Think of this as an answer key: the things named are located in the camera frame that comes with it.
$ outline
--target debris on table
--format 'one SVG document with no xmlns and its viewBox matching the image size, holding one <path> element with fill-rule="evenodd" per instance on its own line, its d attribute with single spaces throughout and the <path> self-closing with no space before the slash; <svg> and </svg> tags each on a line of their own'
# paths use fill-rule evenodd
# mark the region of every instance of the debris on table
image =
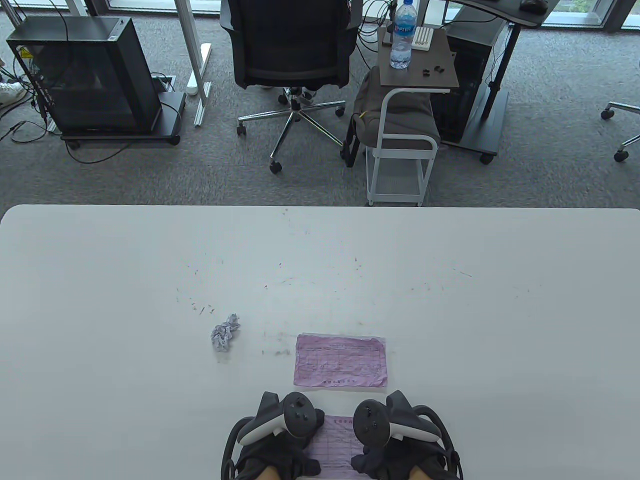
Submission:
<svg viewBox="0 0 640 480">
<path fill-rule="evenodd" d="M 384 339 L 298 335 L 294 385 L 302 387 L 385 387 Z"/>
<path fill-rule="evenodd" d="M 238 316 L 231 314 L 227 317 L 227 321 L 216 325 L 211 331 L 211 344 L 216 351 L 229 351 L 229 340 L 233 338 L 233 333 L 240 327 Z"/>
</svg>

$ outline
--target gray carpet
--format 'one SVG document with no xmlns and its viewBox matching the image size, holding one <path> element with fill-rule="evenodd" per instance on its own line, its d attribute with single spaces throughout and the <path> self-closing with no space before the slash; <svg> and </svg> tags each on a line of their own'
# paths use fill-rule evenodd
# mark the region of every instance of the gray carpet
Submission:
<svg viewBox="0 0 640 480">
<path fill-rule="evenodd" d="M 178 147 L 132 148 L 93 166 L 71 160 L 52 136 L 28 145 L 7 138 L 0 142 L 0 214 L 33 203 L 363 205 L 364 162 L 345 168 L 335 145 L 310 125 L 294 124 L 279 156 L 282 173 L 269 172 L 283 120 L 247 124 L 246 138 L 238 138 L 235 117 L 277 108 L 276 92 L 237 87 L 226 32 L 215 19 L 196 23 L 201 39 L 214 44 L 202 128 L 193 127 L 196 102 L 189 98 Z M 150 69 L 177 75 L 184 88 L 190 66 L 177 18 L 136 17 L 135 25 Z M 0 16 L 0 36 L 10 31 Z M 640 102 L 639 47 L 640 36 L 631 33 L 524 31 L 503 84 L 510 98 L 499 156 L 484 166 L 477 154 L 439 152 L 425 205 L 640 207 L 640 144 L 626 163 L 612 158 L 622 140 L 640 132 L 640 116 L 619 112 L 605 123 L 599 115 L 611 99 Z M 4 43 L 0 56 L 11 58 Z M 357 52 L 351 70 L 349 86 L 323 88 L 317 101 L 353 101 L 365 74 Z M 2 120 L 0 134 L 23 118 L 38 121 L 20 108 Z M 346 132 L 347 116 L 325 111 L 316 118 L 338 137 Z M 16 138 L 30 134 L 36 127 Z M 92 160 L 112 151 L 82 148 L 77 155 Z"/>
</svg>

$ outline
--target pink paper form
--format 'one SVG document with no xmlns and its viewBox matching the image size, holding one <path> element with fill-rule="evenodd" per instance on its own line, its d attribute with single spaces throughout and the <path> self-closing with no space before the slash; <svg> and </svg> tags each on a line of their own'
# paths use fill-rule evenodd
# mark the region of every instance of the pink paper form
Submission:
<svg viewBox="0 0 640 480">
<path fill-rule="evenodd" d="M 305 450 L 309 458 L 320 462 L 322 471 L 314 478 L 332 480 L 368 479 L 351 468 L 351 457 L 362 454 L 362 444 L 353 432 L 351 417 L 324 416 L 318 430 Z"/>
<path fill-rule="evenodd" d="M 302 387 L 385 387 L 384 340 L 298 335 L 293 383 Z"/>
</svg>

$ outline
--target hand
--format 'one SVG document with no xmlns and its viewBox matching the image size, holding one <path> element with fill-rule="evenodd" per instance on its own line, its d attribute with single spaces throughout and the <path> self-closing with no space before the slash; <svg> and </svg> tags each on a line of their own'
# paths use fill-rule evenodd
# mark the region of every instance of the hand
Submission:
<svg viewBox="0 0 640 480">
<path fill-rule="evenodd" d="M 236 463 L 237 480 L 255 480 L 267 467 L 278 470 L 280 480 L 295 480 L 299 476 L 312 477 L 320 473 L 320 463 L 309 458 L 307 448 L 318 429 L 324 424 L 324 412 L 316 408 L 316 428 L 305 438 L 296 438 L 288 431 L 277 436 L 268 435 L 254 444 L 243 447 Z"/>
<path fill-rule="evenodd" d="M 419 467 L 432 480 L 458 480 L 455 473 L 460 464 L 458 454 L 453 451 L 447 455 L 436 443 L 391 438 L 382 448 L 364 447 L 362 451 L 362 455 L 351 459 L 351 466 L 375 480 L 407 480 L 414 467 Z"/>
</svg>

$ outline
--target crumpled paper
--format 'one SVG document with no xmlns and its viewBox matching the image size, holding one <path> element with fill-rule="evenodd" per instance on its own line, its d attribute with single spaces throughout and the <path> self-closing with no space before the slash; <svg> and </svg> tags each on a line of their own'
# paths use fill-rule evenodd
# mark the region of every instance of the crumpled paper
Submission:
<svg viewBox="0 0 640 480">
<path fill-rule="evenodd" d="M 216 325 L 211 330 L 211 344 L 216 351 L 229 351 L 229 340 L 233 338 L 233 333 L 240 327 L 238 316 L 231 314 L 227 317 L 227 321 Z"/>
</svg>

